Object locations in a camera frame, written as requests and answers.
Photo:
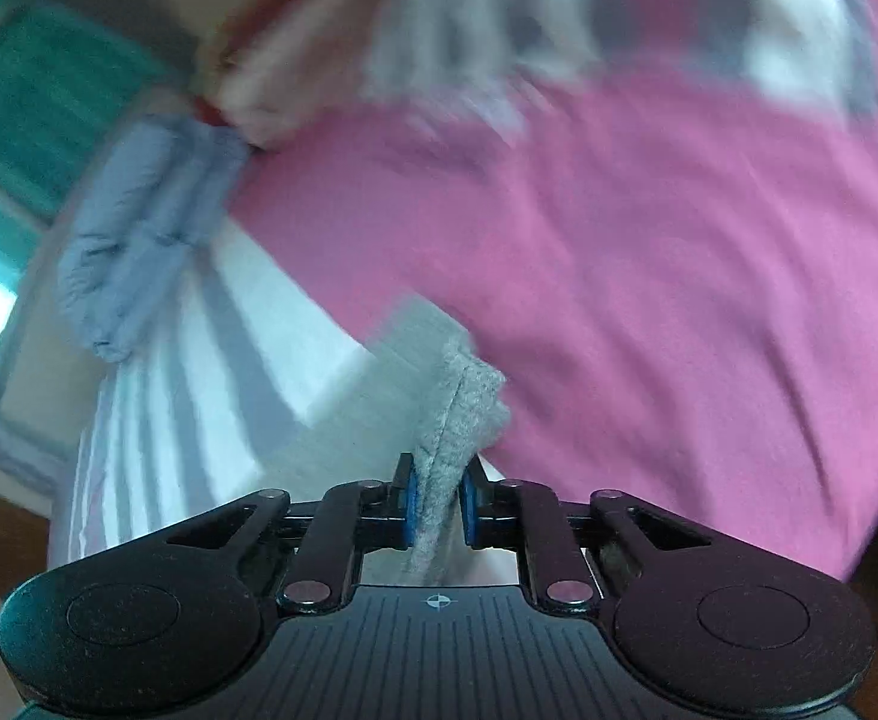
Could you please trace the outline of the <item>grey pants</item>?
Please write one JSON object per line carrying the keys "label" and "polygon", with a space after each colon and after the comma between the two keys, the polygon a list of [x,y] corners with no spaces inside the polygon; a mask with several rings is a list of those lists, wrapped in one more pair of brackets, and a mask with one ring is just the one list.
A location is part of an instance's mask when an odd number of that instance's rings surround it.
{"label": "grey pants", "polygon": [[337,484],[389,481],[413,457],[413,546],[375,551],[361,578],[374,585],[468,587],[517,580],[514,557],[464,541],[457,489],[470,460],[509,422],[506,376],[483,361],[470,332],[436,304],[408,298],[318,402],[317,415],[268,455],[261,484],[320,499]]}

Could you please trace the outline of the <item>striped pink grey bedsheet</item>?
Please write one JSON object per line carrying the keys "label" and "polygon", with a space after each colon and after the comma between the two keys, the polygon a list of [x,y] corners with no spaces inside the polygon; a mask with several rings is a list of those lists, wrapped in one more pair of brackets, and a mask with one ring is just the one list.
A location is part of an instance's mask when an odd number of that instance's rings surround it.
{"label": "striped pink grey bedsheet", "polygon": [[878,525],[878,0],[597,0],[567,78],[250,146],[50,528],[65,564],[265,488],[400,302],[506,376],[491,473],[846,577]]}

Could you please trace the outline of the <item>folded blue-grey quilt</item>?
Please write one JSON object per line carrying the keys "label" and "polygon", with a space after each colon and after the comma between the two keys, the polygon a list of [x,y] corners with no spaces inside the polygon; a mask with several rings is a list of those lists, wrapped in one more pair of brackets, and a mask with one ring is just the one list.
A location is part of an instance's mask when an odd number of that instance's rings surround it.
{"label": "folded blue-grey quilt", "polygon": [[146,114],[115,142],[76,206],[58,262],[58,305],[107,362],[135,351],[226,213],[250,146],[236,130]]}

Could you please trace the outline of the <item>folded pink quilt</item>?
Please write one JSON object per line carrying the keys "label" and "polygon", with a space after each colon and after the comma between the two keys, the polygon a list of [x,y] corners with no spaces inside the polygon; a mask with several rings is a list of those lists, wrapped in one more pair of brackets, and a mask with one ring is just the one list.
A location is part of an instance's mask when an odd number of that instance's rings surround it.
{"label": "folded pink quilt", "polygon": [[203,98],[250,145],[272,149],[354,103],[387,0],[258,0],[211,49]]}

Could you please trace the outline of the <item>striped pillow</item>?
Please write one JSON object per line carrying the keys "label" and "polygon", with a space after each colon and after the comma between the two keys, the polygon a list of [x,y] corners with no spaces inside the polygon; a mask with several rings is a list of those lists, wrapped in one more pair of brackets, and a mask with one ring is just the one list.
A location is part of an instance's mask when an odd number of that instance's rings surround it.
{"label": "striped pillow", "polygon": [[389,99],[489,86],[510,75],[576,75],[602,57],[597,0],[386,0],[363,93]]}

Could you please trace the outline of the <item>window with teal curtain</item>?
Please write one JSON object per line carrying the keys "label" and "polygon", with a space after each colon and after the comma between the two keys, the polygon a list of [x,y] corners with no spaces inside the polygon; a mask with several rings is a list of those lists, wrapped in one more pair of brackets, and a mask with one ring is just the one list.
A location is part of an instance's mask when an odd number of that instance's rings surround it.
{"label": "window with teal curtain", "polygon": [[21,281],[120,115],[169,70],[52,0],[0,0],[0,338]]}

